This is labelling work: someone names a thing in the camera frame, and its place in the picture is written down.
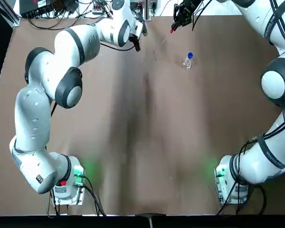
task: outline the water bottle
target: water bottle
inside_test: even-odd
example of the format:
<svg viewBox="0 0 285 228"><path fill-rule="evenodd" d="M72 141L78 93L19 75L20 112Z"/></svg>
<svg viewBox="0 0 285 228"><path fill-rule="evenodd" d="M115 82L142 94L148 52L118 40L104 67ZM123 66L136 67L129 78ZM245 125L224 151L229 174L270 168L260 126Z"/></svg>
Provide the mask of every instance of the water bottle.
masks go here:
<svg viewBox="0 0 285 228"><path fill-rule="evenodd" d="M188 53L188 56L186 57L183 65L185 69L190 69L191 68L191 62L192 62L193 54L192 52Z"/></svg>

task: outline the black joint cap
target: black joint cap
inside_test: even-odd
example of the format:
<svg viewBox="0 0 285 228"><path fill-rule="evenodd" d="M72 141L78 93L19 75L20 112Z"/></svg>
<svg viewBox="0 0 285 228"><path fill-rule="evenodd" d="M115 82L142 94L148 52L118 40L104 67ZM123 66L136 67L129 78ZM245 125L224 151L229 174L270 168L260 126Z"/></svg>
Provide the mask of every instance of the black joint cap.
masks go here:
<svg viewBox="0 0 285 228"><path fill-rule="evenodd" d="M76 89L77 92L70 94L73 89ZM61 107L71 108L78 103L81 94L82 73L77 67L70 67L56 88L55 101ZM74 97L71 99L71 104L68 104L69 95Z"/></svg>
<svg viewBox="0 0 285 228"><path fill-rule="evenodd" d="M44 47L36 47L33 50L30 51L28 54L27 60L25 61L25 73L24 73L24 79L26 83L29 83L29 68L32 65L32 62L36 58L37 55L39 55L41 52L48 51L49 50L45 49Z"/></svg>

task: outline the black wire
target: black wire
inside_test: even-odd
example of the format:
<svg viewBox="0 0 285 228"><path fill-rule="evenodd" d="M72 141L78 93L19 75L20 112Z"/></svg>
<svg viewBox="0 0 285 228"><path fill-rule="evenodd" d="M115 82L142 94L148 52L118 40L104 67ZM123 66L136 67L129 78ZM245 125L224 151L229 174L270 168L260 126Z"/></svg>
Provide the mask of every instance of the black wire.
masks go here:
<svg viewBox="0 0 285 228"><path fill-rule="evenodd" d="M283 130L285 130L285 123L283 122L281 125L279 125L277 128L275 128L273 131L271 131L268 134L264 135L264 139L270 139L271 137L279 134L280 132L282 132Z"/></svg>
<svg viewBox="0 0 285 228"><path fill-rule="evenodd" d="M105 46L105 47L114 49L114 50L116 50L116 51L130 51L131 49L133 49L133 48L135 47L135 46L133 46L133 47L131 47L131 48L129 48L129 49L118 49L118 48L114 48L114 47L112 47L112 46L106 45L106 44L104 44L104 43L100 43L100 44L103 45L103 46Z"/></svg>
<svg viewBox="0 0 285 228"><path fill-rule="evenodd" d="M240 205L240 207L239 207L238 210L237 210L237 214L239 214L239 212L240 212L240 211L244 208L244 206L249 202L250 197L252 196L253 191L254 191L254 186L253 186L253 185L249 185L249 186L248 186L247 200L246 200L242 205Z"/></svg>
<svg viewBox="0 0 285 228"><path fill-rule="evenodd" d="M99 205L99 203L98 203L98 200L97 200L95 194L92 192L92 190L90 190L90 188L89 188L88 186L86 186L86 185L84 185L83 187L84 187L84 188L92 195L92 197L94 198L94 202L95 202L95 204L97 205L97 207L99 208L100 213L101 213L103 216L106 216L106 214L102 211L102 208L100 207L100 205Z"/></svg>
<svg viewBox="0 0 285 228"><path fill-rule="evenodd" d="M54 104L54 106L53 106L53 109L52 109L52 112L51 112L51 117L52 117L52 115L53 115L53 113L54 113L56 107L57 107L57 102L55 102L55 104Z"/></svg>
<svg viewBox="0 0 285 228"><path fill-rule="evenodd" d="M263 205L262 205L262 208L261 208L260 212L258 213L258 215L262 215L264 213L265 209L266 209L266 206L267 206L267 195L265 193L264 188L261 185L255 185L254 187L261 189L261 192L262 192L262 195L263 195Z"/></svg>
<svg viewBox="0 0 285 228"><path fill-rule="evenodd" d="M78 3L80 3L80 4L90 4L90 3L86 3L86 2L80 2L80 1L77 1Z"/></svg>
<svg viewBox="0 0 285 228"><path fill-rule="evenodd" d="M83 11L82 14L79 14L78 16L76 16L77 19L75 20L75 22L72 23L71 25L67 26L67 27L54 28L55 26L57 26L58 24L60 24L61 21L63 20L64 15L65 15L65 12L66 12L65 9L63 10L63 15L62 15L62 18L59 20L59 22L58 22L57 24L53 25L53 26L50 26L50 27L41 27L41 26L35 25L35 24L31 21L31 19L28 19L28 21L29 21L29 23L30 23L32 26L34 26L34 27L36 27L36 28L38 28L38 29L44 29L44 30L63 30L63 29L66 29L66 28L68 28L68 27L71 27L71 26L75 25L76 22L77 22L81 17L83 17L83 15L87 14L86 11L87 11L87 9L90 7L90 5L91 5L92 3L93 3L93 1L91 1L91 2L88 4L87 8Z"/></svg>
<svg viewBox="0 0 285 228"><path fill-rule="evenodd" d="M238 169L237 169L237 176L239 176L239 174L240 174L240 166L239 166L239 161L240 161L240 158L241 158L241 153L242 153L242 151L244 150L244 153L246 152L246 148L247 148L247 144L249 143L249 141L247 141L245 144L244 144L244 149L241 149L240 150L240 153L238 154L238 164L237 164L237 166L238 166ZM236 215L238 214L238 210L239 210L239 183L237 183L237 210L236 210Z"/></svg>
<svg viewBox="0 0 285 228"><path fill-rule="evenodd" d="M50 219L53 219L57 216L59 216L60 214L58 214L57 212L57 208L56 208L56 204L55 204L55 197L52 197L52 190L49 191L49 197L48 197L48 205L47 205L47 216L50 218ZM56 212L56 215L55 216L50 216L49 215L49 205L50 205L50 200L53 199L54 200L54 209L55 209L55 212Z"/></svg>
<svg viewBox="0 0 285 228"><path fill-rule="evenodd" d="M227 204L227 201L228 201L228 199L229 199L229 197L230 197L230 195L232 193L232 190L234 189L235 185L236 185L236 182L234 182L234 184L233 184L233 186L232 186L232 188L231 188L231 190L230 190L230 192L229 192L229 194L228 194L228 196L226 198L226 201L225 201L224 205L220 208L220 210L218 211L217 215L219 215L223 211L223 209L225 208L225 206Z"/></svg>
<svg viewBox="0 0 285 228"><path fill-rule="evenodd" d="M194 15L196 15L198 12L200 12L201 10L203 10L203 8L200 9L200 7L201 7L202 5L203 5L203 8L204 8L205 6L204 6L204 2L203 2L203 1L200 2L200 4L198 5L198 7L197 7L197 8L195 9L195 11L193 12Z"/></svg>
<svg viewBox="0 0 285 228"><path fill-rule="evenodd" d="M103 5L103 3L102 3L100 0L95 0L95 1L103 8L103 10L105 11L107 17L108 17L108 18L111 18L112 15L109 14L109 12L106 10L106 8L105 8L105 6Z"/></svg>
<svg viewBox="0 0 285 228"><path fill-rule="evenodd" d="M165 8L166 8L166 6L168 5L168 3L171 2L171 1L172 1L172 0L169 0L169 1L166 3L166 5L165 5L165 7L163 8L163 10L162 10L160 16L162 15L162 13L163 13L163 11L165 10Z"/></svg>
<svg viewBox="0 0 285 228"><path fill-rule="evenodd" d="M89 182L90 186L91 186L91 191L93 192L93 198L94 198L94 203L95 203L95 209L96 209L96 213L97 215L99 216L99 213L101 212L102 215L104 215L104 209L102 208L102 205L101 205L101 201L97 199L96 195L94 194L94 189L93 189L93 186L92 186L92 183L90 181L90 179L88 177L84 177L85 179L87 179L87 181Z"/></svg>
<svg viewBox="0 0 285 228"><path fill-rule="evenodd" d="M198 15L198 17L196 18L195 22L193 23L193 26L192 26L192 31L194 30L194 27L195 27L195 24L196 22L198 21L198 19L200 18L201 14L204 12L204 10L207 8L207 6L212 2L212 0L210 0L206 5L205 7L202 9L202 11L200 12L200 14Z"/></svg>
<svg viewBox="0 0 285 228"><path fill-rule="evenodd" d="M276 0L270 0L270 5L271 5L271 8L272 8L273 12L278 7ZM278 27L280 29L281 35L283 36L283 38L285 40L285 23L284 23L284 20L283 20L282 17L280 17L279 20L277 21L277 25L278 25Z"/></svg>
<svg viewBox="0 0 285 228"><path fill-rule="evenodd" d="M56 207L56 200L55 200L55 194L54 194L54 189L52 189L52 193L53 193L53 202L54 202L54 208L55 208L55 212L56 212L56 215L60 215L57 211L57 207Z"/></svg>
<svg viewBox="0 0 285 228"><path fill-rule="evenodd" d="M38 28L38 29L52 30L53 27L55 27L55 26L57 26L57 25L59 25L59 24L61 23L62 19L63 19L63 17L59 20L58 23L56 23L55 25L50 26L50 27L41 27L41 26L35 25L35 24L32 22L31 19L28 19L28 21L29 21L29 23L30 23L32 26L34 26L34 27L36 27L36 28Z"/></svg>

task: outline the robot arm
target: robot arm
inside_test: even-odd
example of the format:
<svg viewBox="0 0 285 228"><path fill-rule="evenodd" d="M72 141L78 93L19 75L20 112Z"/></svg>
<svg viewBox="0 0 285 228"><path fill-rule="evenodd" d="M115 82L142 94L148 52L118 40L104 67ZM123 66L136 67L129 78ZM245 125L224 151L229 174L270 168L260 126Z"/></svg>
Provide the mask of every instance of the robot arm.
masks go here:
<svg viewBox="0 0 285 228"><path fill-rule="evenodd" d="M66 109L74 107L82 94L79 66L95 58L100 42L119 47L129 38L138 40L143 24L130 10L130 0L112 2L113 19L78 25L59 32L55 53L43 47L33 49L26 60L27 86L19 91L15 103L16 135L9 144L13 160L37 193L54 187L55 196L72 199L77 193L72 173L80 166L77 158L48 153L50 106L53 100Z"/></svg>
<svg viewBox="0 0 285 228"><path fill-rule="evenodd" d="M175 31L192 22L192 10L201 1L184 0L174 9ZM285 172L285 0L232 0L251 27L275 45L280 56L271 61L261 75L264 94L283 108L266 134L255 137L253 147L244 153L226 155L215 169L220 203L238 204L247 200L248 184L266 182Z"/></svg>

